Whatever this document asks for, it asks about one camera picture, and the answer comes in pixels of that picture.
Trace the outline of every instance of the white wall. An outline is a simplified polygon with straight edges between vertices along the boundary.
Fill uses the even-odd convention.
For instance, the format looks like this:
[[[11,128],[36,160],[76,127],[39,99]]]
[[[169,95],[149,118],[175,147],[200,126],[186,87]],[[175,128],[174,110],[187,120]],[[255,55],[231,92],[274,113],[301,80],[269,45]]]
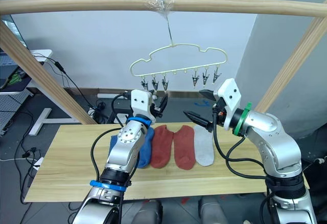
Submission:
[[[248,101],[253,107],[258,104],[311,20],[311,17],[258,15],[237,74],[242,106]],[[295,137],[307,135],[327,122],[326,46],[327,35],[268,110]]]
[[[218,47],[229,55],[221,66],[222,77],[235,77],[250,36],[255,14],[174,12],[169,15],[175,43]],[[129,66],[149,52],[170,44],[167,23],[155,12],[59,12],[13,16],[30,49],[52,49],[67,73],[80,87],[142,88]],[[158,53],[152,64],[140,65],[144,72],[163,71],[222,60],[217,53],[193,48]],[[206,88],[212,86],[214,67]],[[169,90],[192,91],[192,72],[170,74]],[[202,89],[202,74],[196,89]]]

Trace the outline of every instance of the wooden table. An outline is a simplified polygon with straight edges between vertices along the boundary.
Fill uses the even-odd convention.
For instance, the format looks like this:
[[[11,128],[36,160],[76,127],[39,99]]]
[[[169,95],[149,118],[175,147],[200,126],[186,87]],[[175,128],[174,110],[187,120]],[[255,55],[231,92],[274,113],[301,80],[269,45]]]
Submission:
[[[167,128],[178,131],[182,125],[194,126],[193,123],[167,123]],[[118,127],[106,125],[62,125],[60,126],[43,163],[25,198],[27,202],[39,201],[83,201],[90,190],[89,182],[96,178],[90,159],[90,147],[102,132]],[[103,136],[95,148],[95,159],[100,173],[108,156],[110,136],[113,131]],[[231,131],[218,129],[218,140],[222,150],[228,149],[239,137]],[[257,148],[249,141],[244,141],[232,153],[233,158],[254,158],[260,160]],[[252,162],[235,162],[231,165],[239,172],[263,175],[260,166]],[[225,161],[215,150],[214,164],[208,167],[195,164],[191,170],[179,169],[174,160],[174,143],[169,163],[162,169],[148,166],[137,169],[124,199],[144,199],[177,196],[195,196],[229,193],[264,192],[263,180],[250,180],[231,173]]]

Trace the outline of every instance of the wooden frame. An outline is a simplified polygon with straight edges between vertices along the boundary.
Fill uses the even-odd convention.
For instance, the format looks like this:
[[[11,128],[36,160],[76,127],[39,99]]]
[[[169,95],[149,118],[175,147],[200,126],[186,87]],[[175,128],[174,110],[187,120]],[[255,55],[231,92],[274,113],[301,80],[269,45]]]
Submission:
[[[0,14],[58,12],[58,11],[92,11],[92,10],[130,10],[151,11],[150,5],[155,0],[9,0],[0,2]],[[259,102],[256,110],[266,112],[287,83],[292,79],[306,58],[319,43],[327,30],[327,5],[281,0],[171,0],[171,11],[188,12],[228,12],[311,16],[315,18],[295,48],[291,57],[284,64],[267,92]],[[86,117],[86,112],[76,103],[70,104],[68,94],[59,86],[41,65],[36,64],[33,56],[17,40],[8,28],[0,25],[0,47],[14,59],[37,83],[60,102],[72,115],[83,124],[94,123]]]

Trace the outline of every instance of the metal clip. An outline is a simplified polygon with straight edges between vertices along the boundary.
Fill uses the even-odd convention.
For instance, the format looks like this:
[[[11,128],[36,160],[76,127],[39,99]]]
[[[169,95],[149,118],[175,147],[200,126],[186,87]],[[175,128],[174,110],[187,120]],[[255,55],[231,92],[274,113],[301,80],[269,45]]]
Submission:
[[[144,90],[149,90],[148,88],[148,82],[145,81],[145,78],[143,77],[143,81],[141,81],[141,85],[144,88]]]
[[[156,82],[156,80],[155,80],[155,76],[153,75],[152,85],[153,85],[153,89],[154,89],[155,91],[158,90],[158,84],[159,84],[159,82]]]
[[[166,76],[164,75],[163,76],[163,80],[162,80],[162,85],[163,85],[163,89],[165,90],[165,92],[167,91],[167,88],[168,88],[168,82],[166,82]]]
[[[195,74],[194,74],[194,76],[192,75],[192,79],[193,79],[193,86],[194,86],[194,88],[195,88],[195,85],[196,85],[196,83],[198,82],[198,80],[199,80],[199,75],[198,76],[196,76],[196,70],[195,70]]]
[[[218,67],[216,67],[216,70],[214,72],[214,79],[213,79],[213,84],[216,82],[218,77],[220,77],[221,73],[218,74]]]
[[[203,77],[203,86],[205,86],[206,81],[208,80],[210,74],[206,75],[206,71],[208,70],[208,68],[205,68],[205,74],[202,72],[202,77]]]

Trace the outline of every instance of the robotic arm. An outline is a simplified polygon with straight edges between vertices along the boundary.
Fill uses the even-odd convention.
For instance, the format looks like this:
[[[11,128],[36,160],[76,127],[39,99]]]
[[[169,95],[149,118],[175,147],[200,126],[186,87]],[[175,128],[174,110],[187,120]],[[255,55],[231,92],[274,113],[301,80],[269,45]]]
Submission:
[[[152,103],[148,91],[133,90],[133,116],[119,131],[118,141],[110,152],[105,169],[84,199],[73,224],[116,224],[121,220],[124,192],[131,185],[138,164],[138,152],[145,141],[149,126],[161,117],[167,105],[166,95],[159,107]]]
[[[273,223],[316,224],[309,191],[304,185],[301,153],[298,145],[285,133],[280,120],[271,114],[240,109],[241,94],[234,79],[227,79],[215,92],[200,91],[205,97],[219,100],[213,107],[217,124],[233,134],[245,136],[260,152],[271,200],[269,208]],[[213,124],[191,111],[184,112],[193,122],[213,130]]]

